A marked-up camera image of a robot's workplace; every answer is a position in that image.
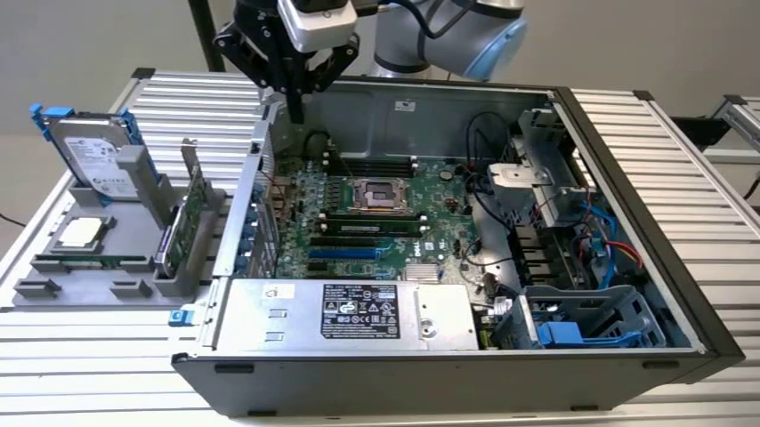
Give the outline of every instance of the hard drive label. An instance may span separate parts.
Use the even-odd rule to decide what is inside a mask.
[[[136,198],[129,174],[116,164],[117,148],[100,138],[64,139],[92,188],[112,198]]]
[[[321,336],[327,339],[399,339],[395,285],[324,285]]]

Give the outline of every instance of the blue latch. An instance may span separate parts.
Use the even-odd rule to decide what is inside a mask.
[[[641,338],[638,331],[626,332],[619,336],[583,338],[580,328],[574,322],[543,322],[538,326],[538,341],[550,348],[627,348]]]
[[[580,329],[574,322],[544,322],[538,326],[538,341],[542,345],[583,345]]]
[[[168,313],[168,325],[170,327],[192,326],[192,311],[170,310],[170,313]]]
[[[45,111],[42,111],[42,116],[54,117],[54,118],[64,118],[73,114],[72,107],[48,107]]]

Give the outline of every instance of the metal case frame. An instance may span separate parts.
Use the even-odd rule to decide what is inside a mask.
[[[219,278],[211,291],[207,324],[197,347],[189,353],[176,354],[172,365],[220,413],[347,415],[607,409],[657,385],[693,383],[743,359],[568,88],[415,80],[388,82],[363,77],[344,78],[336,83],[337,88],[349,89],[351,85],[406,93],[407,106],[415,91],[436,89],[460,90],[462,97],[483,94],[490,100],[503,93],[523,93],[551,103],[580,156],[593,166],[594,178],[603,183],[607,198],[615,201],[613,208],[618,218],[626,220],[629,235],[635,235],[638,249],[647,254],[649,267],[657,269],[682,309],[701,348],[376,352],[371,355],[315,351],[308,354],[228,352],[215,350],[215,346],[233,282]],[[321,99],[315,98],[316,105],[325,97],[339,98],[340,94],[321,96]],[[369,132],[376,135],[385,130]],[[349,135],[340,140],[349,141]],[[383,148],[392,149],[392,141],[389,144]],[[251,395],[256,396],[256,402],[251,402]]]

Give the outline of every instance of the green circuit board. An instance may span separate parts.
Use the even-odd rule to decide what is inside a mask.
[[[376,259],[323,260],[308,257],[311,238],[321,236],[317,215],[327,210],[335,214],[352,213],[353,188],[359,178],[327,176],[320,165],[288,158],[277,164],[277,180],[295,183],[293,216],[280,219],[281,251],[277,278],[345,278],[398,279],[408,264],[435,263],[442,283],[460,283],[474,272],[460,271],[460,259],[454,256],[455,241],[463,250],[476,238],[475,225],[466,206],[464,184],[459,176],[444,181],[439,173],[452,172],[454,166],[443,160],[419,160],[411,178],[402,181],[407,214],[423,214],[427,230],[419,238],[373,238]],[[309,262],[325,263],[325,270],[309,271]]]

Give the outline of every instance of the blue cable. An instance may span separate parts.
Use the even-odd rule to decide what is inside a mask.
[[[609,224],[609,237],[611,240],[617,240],[617,220],[614,217],[609,216],[598,207],[589,206],[586,203],[580,203],[580,208],[586,209],[589,213],[598,216]],[[606,289],[609,287],[609,282],[615,274],[615,251],[609,251],[609,267],[606,268],[605,276],[602,277],[602,283],[598,285],[598,289]]]

